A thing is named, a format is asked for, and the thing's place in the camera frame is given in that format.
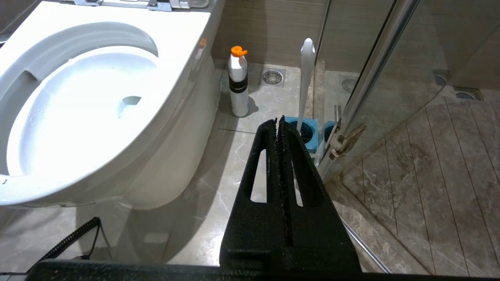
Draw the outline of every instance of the orange bottle cap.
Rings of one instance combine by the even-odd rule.
[[[248,54],[249,51],[243,50],[241,46],[234,46],[231,48],[231,54],[237,58],[243,57],[244,55]]]

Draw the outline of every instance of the white bottle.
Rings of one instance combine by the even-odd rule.
[[[240,46],[231,48],[231,56],[227,62],[229,70],[229,90],[231,93],[232,113],[243,117],[249,112],[248,69],[245,55],[247,50]]]

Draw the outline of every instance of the wall tile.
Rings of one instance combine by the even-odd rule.
[[[212,56],[228,58],[231,47],[241,45],[249,62],[300,66],[304,40],[318,44],[324,2],[227,0]]]

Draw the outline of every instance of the toilet brush holder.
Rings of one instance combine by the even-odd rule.
[[[298,118],[285,116],[284,120],[290,125],[297,127]],[[305,148],[310,154],[315,154],[318,149],[318,122],[316,119],[304,118],[300,129],[300,137]]]

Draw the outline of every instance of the toilet seat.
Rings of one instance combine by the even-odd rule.
[[[165,13],[146,9],[111,6],[77,6],[42,1],[34,12],[12,35],[0,52],[0,99],[13,97],[9,89],[16,86],[23,73],[42,81],[68,61],[95,48],[130,46],[148,51],[156,58],[156,75],[160,88],[158,95],[149,99],[150,104],[162,112],[150,117],[149,127],[155,126],[161,117],[165,122],[175,114],[182,103],[180,94],[172,95],[181,73],[186,67],[196,69],[196,57],[192,53],[199,48],[198,42],[210,17],[209,13]],[[92,181],[104,181],[133,165],[136,159],[154,139],[147,131],[123,147],[127,157],[117,156],[102,163]],[[66,189],[81,182],[89,173],[63,182],[53,174],[28,174],[9,176],[0,174],[0,205],[17,205],[33,201]],[[86,183],[76,185],[84,188]]]

